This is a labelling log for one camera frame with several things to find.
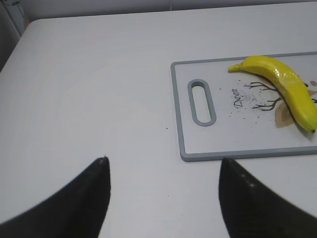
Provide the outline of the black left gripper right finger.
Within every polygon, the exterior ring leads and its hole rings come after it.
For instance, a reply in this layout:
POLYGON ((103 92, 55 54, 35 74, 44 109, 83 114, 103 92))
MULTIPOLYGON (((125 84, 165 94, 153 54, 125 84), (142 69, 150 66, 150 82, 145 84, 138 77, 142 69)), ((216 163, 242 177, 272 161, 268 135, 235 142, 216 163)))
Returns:
POLYGON ((315 238, 317 219, 233 159, 221 161, 218 198, 231 238, 315 238))

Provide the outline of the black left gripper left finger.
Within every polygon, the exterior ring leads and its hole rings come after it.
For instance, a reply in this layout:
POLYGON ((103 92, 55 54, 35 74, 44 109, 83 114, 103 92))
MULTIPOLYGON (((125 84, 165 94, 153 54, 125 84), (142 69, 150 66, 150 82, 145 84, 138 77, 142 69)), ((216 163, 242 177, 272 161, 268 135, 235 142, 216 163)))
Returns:
POLYGON ((70 183, 2 223, 2 238, 97 238, 110 201, 107 157, 94 160, 70 183))

